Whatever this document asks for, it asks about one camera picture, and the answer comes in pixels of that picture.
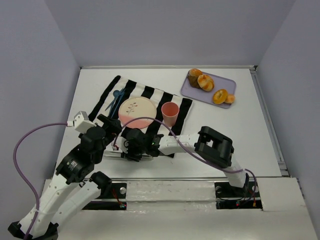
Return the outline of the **metal tongs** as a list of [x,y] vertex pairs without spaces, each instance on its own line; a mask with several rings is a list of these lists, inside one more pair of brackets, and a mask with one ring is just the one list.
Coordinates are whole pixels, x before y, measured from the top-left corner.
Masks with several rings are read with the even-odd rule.
[[[121,158],[121,159],[126,159],[125,158],[126,154],[121,152],[121,151],[113,151],[113,150],[105,150],[104,153],[103,153],[103,157],[104,158]],[[150,155],[145,155],[143,154],[140,161],[143,160],[143,161],[151,161],[153,160],[154,158]]]

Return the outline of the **orange bagel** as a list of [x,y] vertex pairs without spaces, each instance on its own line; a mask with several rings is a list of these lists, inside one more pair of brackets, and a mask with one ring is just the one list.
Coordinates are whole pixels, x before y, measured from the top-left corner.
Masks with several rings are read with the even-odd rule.
[[220,105],[226,101],[227,97],[228,97],[227,90],[226,89],[219,89],[214,93],[214,95],[212,97],[212,101],[214,104]]

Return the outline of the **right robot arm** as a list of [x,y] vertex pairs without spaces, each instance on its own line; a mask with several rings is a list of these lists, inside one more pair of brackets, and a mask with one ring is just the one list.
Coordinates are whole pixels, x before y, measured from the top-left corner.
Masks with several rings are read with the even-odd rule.
[[230,186],[243,189],[248,185],[248,175],[233,159],[233,141],[208,126],[203,126],[198,133],[187,135],[151,135],[133,128],[120,136],[116,145],[123,152],[122,158],[136,162],[140,161],[143,155],[168,157],[187,153],[222,171]]

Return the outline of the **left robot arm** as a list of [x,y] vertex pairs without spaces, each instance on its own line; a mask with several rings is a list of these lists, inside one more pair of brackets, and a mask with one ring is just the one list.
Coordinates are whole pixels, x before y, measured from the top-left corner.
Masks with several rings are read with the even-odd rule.
[[22,240],[56,239],[58,224],[53,223],[52,219],[68,195],[88,174],[91,174],[90,181],[96,184],[99,194],[110,191],[112,180],[104,173],[93,170],[95,165],[102,161],[106,147],[121,133],[122,126],[118,119],[103,114],[99,114],[97,118],[102,122],[102,126],[90,121],[84,111],[78,112],[72,121],[62,123],[62,126],[73,128],[80,133],[80,143],[62,159],[51,179],[51,185],[42,196],[38,195],[23,175],[17,163],[18,147],[14,148],[14,166],[20,177],[31,187],[35,205],[23,219],[9,225],[8,231],[13,237]]

